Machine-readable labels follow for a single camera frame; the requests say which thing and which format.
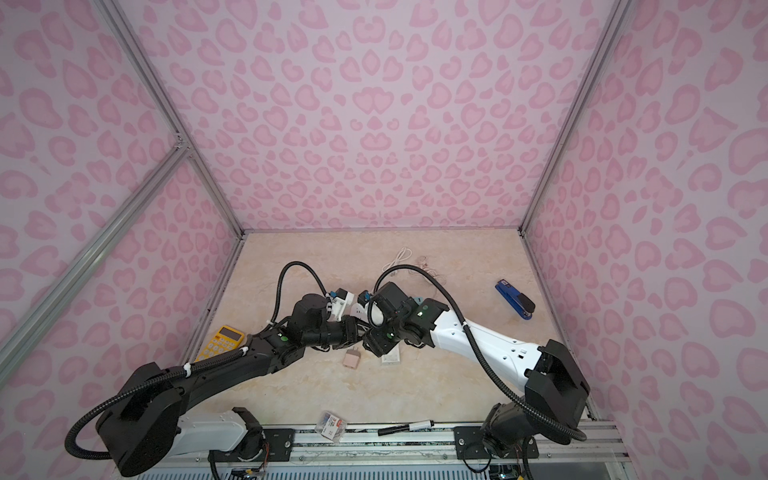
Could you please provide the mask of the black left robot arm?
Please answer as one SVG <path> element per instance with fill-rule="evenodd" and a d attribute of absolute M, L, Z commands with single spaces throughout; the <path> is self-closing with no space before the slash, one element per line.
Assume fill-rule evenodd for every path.
<path fill-rule="evenodd" d="M 331 318 L 339 294 L 322 288 L 304 295 L 290 315 L 272 316 L 230 352 L 166 369 L 139 367 L 113 397 L 77 420 L 66 452 L 82 460 L 111 460 L 124 476 L 154 467 L 181 436 L 181 417 L 204 400 L 251 379 L 276 373 L 307 349 L 328 351 L 359 342 L 369 323 L 352 315 Z"/>

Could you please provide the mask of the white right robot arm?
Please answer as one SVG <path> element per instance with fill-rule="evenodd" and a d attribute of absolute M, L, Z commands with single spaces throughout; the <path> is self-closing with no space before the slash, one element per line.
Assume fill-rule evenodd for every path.
<path fill-rule="evenodd" d="M 385 270 L 360 296 L 370 325 L 363 336 L 366 350 L 381 357 L 406 343 L 476 361 L 507 399 L 491 408 L 476 445 L 491 459 L 516 455 L 526 477 L 531 475 L 528 445 L 535 436 L 559 445 L 587 440 L 579 425 L 591 388 L 563 343 L 523 342 L 476 324 L 433 275 L 416 265 L 403 268 L 422 276 L 442 298 L 409 296 L 387 279 L 400 268 Z"/>

